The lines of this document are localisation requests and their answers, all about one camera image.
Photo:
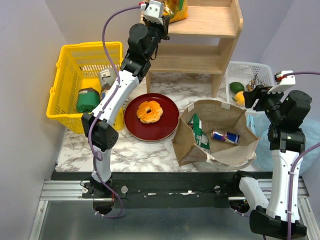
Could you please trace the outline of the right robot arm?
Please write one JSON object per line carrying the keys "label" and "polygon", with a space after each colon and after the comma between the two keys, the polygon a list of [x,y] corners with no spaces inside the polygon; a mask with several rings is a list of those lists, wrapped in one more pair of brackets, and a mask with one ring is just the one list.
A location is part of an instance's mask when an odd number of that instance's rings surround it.
{"label": "right robot arm", "polygon": [[253,233],[293,240],[307,234],[307,227],[300,222],[297,201],[300,165],[306,149],[306,137],[300,126],[311,109],[312,98],[300,90],[292,90],[281,100],[283,95],[282,91],[274,92],[263,85],[243,94],[245,107],[265,112],[270,121],[268,141],[273,160],[270,198],[253,174],[240,170],[233,176],[230,191],[236,196],[244,194]]}

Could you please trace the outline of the light blue plastic bag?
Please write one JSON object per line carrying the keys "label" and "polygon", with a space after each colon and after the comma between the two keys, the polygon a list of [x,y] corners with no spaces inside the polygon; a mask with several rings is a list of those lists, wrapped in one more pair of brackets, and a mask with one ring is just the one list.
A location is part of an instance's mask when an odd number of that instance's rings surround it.
{"label": "light blue plastic bag", "polygon": [[[249,114],[247,116],[247,127],[253,131],[253,133],[259,138],[258,145],[256,147],[256,160],[254,164],[266,171],[271,172],[273,170],[272,153],[270,151],[270,142],[268,140],[268,130],[270,121],[265,114],[259,113],[255,115]],[[300,126],[303,130],[306,139],[305,148],[309,149],[315,144],[320,142],[320,122],[310,118],[305,118]],[[313,161],[320,155],[320,149],[316,148],[303,157],[300,173],[302,174],[308,170]]]}

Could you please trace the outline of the orange fruit with leaf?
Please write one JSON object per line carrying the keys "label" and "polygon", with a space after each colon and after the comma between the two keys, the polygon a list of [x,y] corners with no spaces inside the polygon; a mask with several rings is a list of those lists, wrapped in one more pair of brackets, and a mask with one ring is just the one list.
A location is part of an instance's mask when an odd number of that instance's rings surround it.
{"label": "orange fruit with leaf", "polygon": [[239,91],[232,97],[232,100],[239,106],[245,106],[244,91]]}

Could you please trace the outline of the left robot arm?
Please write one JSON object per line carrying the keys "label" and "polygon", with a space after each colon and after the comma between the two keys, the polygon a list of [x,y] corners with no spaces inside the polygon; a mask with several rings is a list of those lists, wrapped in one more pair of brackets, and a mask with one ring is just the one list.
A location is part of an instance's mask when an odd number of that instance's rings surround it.
{"label": "left robot arm", "polygon": [[111,191],[108,183],[112,176],[111,149],[119,137],[113,127],[116,116],[130,93],[148,73],[159,43],[170,39],[169,16],[163,16],[162,23],[151,22],[146,17],[142,19],[143,23],[134,24],[129,30],[128,50],[111,89],[92,113],[84,113],[81,117],[93,153],[91,183],[94,185],[93,191],[101,198],[107,197]]}

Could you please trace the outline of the orange fluffy food item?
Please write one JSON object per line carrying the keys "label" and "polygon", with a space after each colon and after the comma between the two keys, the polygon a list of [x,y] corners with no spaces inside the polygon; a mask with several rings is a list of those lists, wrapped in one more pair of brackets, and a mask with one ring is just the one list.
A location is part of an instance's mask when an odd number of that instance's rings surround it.
{"label": "orange fluffy food item", "polygon": [[144,101],[136,111],[138,119],[143,124],[155,123],[160,120],[163,114],[163,109],[157,101]]}

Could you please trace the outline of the brown longan fruit bunch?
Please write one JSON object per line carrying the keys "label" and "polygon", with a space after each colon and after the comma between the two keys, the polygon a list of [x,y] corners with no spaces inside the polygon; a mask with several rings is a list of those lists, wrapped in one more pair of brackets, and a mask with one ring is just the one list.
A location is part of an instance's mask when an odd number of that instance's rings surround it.
{"label": "brown longan fruit bunch", "polygon": [[255,89],[256,86],[263,85],[264,87],[267,87],[268,85],[264,83],[262,80],[258,78],[258,75],[255,74],[253,78],[248,82],[246,85],[247,91],[251,92]]}

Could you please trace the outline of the green snack packet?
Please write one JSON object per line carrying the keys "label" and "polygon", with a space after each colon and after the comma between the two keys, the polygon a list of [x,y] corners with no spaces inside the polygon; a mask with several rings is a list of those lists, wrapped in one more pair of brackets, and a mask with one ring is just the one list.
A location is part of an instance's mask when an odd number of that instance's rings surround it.
{"label": "green snack packet", "polygon": [[205,132],[202,130],[202,121],[196,113],[193,114],[188,122],[188,126],[192,129],[196,145],[209,154],[210,142]]}

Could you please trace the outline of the green lime fruit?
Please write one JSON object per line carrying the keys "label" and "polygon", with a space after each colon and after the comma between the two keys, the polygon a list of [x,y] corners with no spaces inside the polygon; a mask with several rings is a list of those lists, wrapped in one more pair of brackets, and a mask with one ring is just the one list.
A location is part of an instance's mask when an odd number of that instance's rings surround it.
{"label": "green lime fruit", "polygon": [[229,88],[230,88],[231,92],[234,94],[237,94],[239,92],[243,92],[245,90],[244,85],[240,82],[237,82],[237,81],[231,82],[229,84]]}

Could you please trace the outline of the brown paper grocery bag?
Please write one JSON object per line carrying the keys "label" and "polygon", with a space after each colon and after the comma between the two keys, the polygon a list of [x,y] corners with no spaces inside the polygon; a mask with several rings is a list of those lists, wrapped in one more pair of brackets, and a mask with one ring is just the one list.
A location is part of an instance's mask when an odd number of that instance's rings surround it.
{"label": "brown paper grocery bag", "polygon": [[[206,136],[208,149],[197,145],[192,117],[197,115]],[[212,132],[239,135],[239,144],[211,137]],[[172,140],[179,166],[195,164],[198,167],[235,171],[248,167],[255,160],[259,138],[247,127],[246,110],[213,99],[198,100],[190,104],[178,119]]]}

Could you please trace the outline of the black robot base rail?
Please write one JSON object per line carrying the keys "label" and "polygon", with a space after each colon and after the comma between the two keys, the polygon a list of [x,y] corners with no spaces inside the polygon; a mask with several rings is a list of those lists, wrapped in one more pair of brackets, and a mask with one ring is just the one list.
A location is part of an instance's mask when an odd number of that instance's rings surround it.
{"label": "black robot base rail", "polygon": [[77,183],[78,200],[91,200],[94,210],[121,208],[229,208],[247,212],[266,208],[271,195],[270,172],[114,172],[103,184],[89,172],[54,172],[55,182]]}

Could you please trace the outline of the yellow snack bag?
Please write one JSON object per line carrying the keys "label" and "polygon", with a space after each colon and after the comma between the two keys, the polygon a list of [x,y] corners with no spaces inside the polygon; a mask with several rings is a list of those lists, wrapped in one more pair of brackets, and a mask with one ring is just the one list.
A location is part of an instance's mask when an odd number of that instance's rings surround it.
{"label": "yellow snack bag", "polygon": [[170,17],[170,23],[184,20],[188,17],[188,1],[187,0],[164,0],[165,16]]}

